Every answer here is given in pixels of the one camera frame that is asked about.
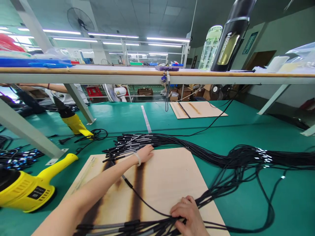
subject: label on bottle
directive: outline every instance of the label on bottle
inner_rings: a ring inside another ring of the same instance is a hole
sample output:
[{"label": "label on bottle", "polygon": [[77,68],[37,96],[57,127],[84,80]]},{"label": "label on bottle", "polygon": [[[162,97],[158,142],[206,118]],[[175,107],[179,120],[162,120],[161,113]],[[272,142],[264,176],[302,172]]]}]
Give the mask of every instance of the label on bottle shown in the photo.
[{"label": "label on bottle", "polygon": [[217,61],[218,65],[226,65],[229,62],[239,37],[240,35],[232,32],[229,32],[226,35],[219,59]]}]

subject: red stool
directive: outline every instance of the red stool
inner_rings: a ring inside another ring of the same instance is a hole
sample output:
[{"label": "red stool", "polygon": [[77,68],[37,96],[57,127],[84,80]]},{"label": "red stool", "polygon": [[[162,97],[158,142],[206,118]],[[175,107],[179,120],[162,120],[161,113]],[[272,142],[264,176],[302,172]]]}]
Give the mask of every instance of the red stool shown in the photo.
[{"label": "red stool", "polygon": [[89,97],[102,97],[103,94],[99,90],[98,86],[87,86],[86,91],[88,92]]}]

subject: black thermos bottle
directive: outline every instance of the black thermos bottle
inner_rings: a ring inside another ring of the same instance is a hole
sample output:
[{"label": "black thermos bottle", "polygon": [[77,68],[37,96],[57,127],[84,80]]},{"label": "black thermos bottle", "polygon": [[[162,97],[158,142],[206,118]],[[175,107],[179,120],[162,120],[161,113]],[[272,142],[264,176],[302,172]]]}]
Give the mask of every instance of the black thermos bottle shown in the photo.
[{"label": "black thermos bottle", "polygon": [[224,25],[211,71],[228,71],[256,0],[236,0]]}]

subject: human arm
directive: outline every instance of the human arm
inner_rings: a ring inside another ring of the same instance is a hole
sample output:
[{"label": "human arm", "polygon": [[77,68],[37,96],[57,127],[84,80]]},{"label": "human arm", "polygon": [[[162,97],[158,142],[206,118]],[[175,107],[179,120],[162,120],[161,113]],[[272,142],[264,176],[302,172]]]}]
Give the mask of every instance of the human arm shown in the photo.
[{"label": "human arm", "polygon": [[23,89],[24,87],[40,87],[43,89],[50,89],[52,91],[60,92],[60,93],[68,93],[68,90],[64,85],[56,85],[56,84],[18,84],[18,86]]},{"label": "human arm", "polygon": [[174,218],[185,218],[186,224],[177,220],[175,227],[183,236],[209,236],[206,227],[203,224],[197,204],[192,196],[181,198],[181,202],[171,208],[171,215]]},{"label": "human arm", "polygon": [[[146,162],[153,156],[152,150],[153,147],[147,145],[137,152],[141,162]],[[89,209],[135,164],[138,164],[138,158],[132,155],[91,179],[68,199],[62,201],[32,236],[72,236]]]}]

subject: wall fan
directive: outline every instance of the wall fan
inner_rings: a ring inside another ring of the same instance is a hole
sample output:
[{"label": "wall fan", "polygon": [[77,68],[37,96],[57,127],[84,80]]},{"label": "wall fan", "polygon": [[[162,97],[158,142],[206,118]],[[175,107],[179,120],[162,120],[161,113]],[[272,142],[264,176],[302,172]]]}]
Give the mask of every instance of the wall fan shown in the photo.
[{"label": "wall fan", "polygon": [[110,102],[127,102],[125,97],[127,91],[124,87],[117,88],[114,84],[102,84],[102,86]]},{"label": "wall fan", "polygon": [[210,98],[211,100],[225,100],[230,93],[230,84],[216,84],[210,87]]},{"label": "wall fan", "polygon": [[77,31],[94,31],[94,25],[88,15],[79,8],[70,8],[67,11],[69,24]]}]

